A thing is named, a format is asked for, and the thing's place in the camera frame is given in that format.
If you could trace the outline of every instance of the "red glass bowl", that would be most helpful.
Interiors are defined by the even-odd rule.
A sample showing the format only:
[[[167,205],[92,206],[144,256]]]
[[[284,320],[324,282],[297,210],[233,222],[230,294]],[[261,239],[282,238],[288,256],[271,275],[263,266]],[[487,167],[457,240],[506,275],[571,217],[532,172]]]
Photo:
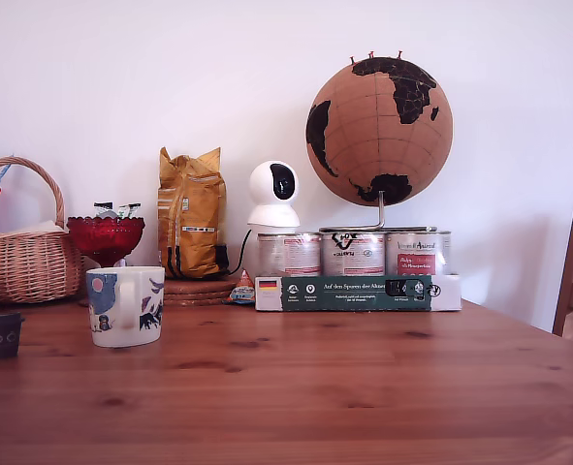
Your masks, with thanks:
[[[71,217],[66,226],[80,252],[108,267],[135,249],[145,224],[143,218]]]

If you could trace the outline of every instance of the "green box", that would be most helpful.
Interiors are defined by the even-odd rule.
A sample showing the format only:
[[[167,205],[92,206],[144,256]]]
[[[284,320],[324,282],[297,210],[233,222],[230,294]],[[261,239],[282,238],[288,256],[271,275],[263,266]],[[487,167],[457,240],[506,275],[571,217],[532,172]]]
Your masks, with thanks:
[[[259,277],[256,310],[456,311],[461,282],[458,275]]]

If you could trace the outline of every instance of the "cup with eyes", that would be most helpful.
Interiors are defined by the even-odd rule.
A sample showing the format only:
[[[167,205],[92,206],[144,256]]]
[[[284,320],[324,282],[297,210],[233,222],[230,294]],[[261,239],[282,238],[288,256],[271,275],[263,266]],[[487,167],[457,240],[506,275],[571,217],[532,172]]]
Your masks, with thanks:
[[[16,357],[21,323],[24,321],[20,313],[0,315],[0,358]]]

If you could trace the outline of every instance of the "metal can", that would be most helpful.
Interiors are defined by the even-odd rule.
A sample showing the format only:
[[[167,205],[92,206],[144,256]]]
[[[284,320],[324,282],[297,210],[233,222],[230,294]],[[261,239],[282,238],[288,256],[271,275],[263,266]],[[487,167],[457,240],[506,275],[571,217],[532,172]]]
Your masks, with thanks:
[[[389,232],[388,274],[450,274],[450,232]]]
[[[320,276],[321,236],[316,232],[258,234],[259,276]]]
[[[383,232],[322,232],[325,276],[383,276]]]

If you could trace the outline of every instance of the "white camera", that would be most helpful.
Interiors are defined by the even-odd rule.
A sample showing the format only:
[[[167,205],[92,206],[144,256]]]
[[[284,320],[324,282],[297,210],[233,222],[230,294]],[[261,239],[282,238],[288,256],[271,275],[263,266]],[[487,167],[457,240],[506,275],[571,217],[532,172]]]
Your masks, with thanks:
[[[295,170],[284,162],[265,162],[249,176],[256,207],[247,224],[255,233],[293,233],[301,223],[291,206],[299,193]]]

